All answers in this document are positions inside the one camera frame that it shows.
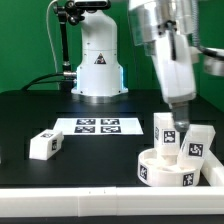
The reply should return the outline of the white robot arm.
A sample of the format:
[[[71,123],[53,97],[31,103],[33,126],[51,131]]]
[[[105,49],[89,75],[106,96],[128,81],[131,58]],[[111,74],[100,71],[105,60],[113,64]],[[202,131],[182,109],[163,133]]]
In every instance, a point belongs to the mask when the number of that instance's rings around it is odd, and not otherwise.
[[[109,0],[74,0],[82,21],[82,63],[74,92],[87,98],[125,91],[117,63],[116,24],[104,14]],[[196,95],[194,53],[202,53],[211,73],[219,75],[224,50],[206,48],[199,39],[198,0],[129,0],[134,43],[154,63],[163,100],[179,132],[189,128],[188,102]]]

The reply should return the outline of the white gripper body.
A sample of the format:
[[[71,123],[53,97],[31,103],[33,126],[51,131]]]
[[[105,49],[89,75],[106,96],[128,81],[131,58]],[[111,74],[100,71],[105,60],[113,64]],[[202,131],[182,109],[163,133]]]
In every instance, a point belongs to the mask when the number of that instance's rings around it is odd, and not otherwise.
[[[159,80],[162,97],[172,107],[175,104],[193,100],[196,84],[192,66],[190,47],[184,35],[174,35],[176,59],[171,59],[171,42],[168,34],[155,41],[152,56]]]

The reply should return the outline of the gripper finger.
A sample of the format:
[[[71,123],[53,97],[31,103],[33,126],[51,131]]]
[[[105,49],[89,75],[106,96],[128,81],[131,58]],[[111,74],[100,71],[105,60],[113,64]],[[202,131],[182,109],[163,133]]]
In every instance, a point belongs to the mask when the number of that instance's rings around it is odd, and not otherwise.
[[[187,102],[171,105],[174,127],[178,132],[186,132],[189,129],[189,105]]]

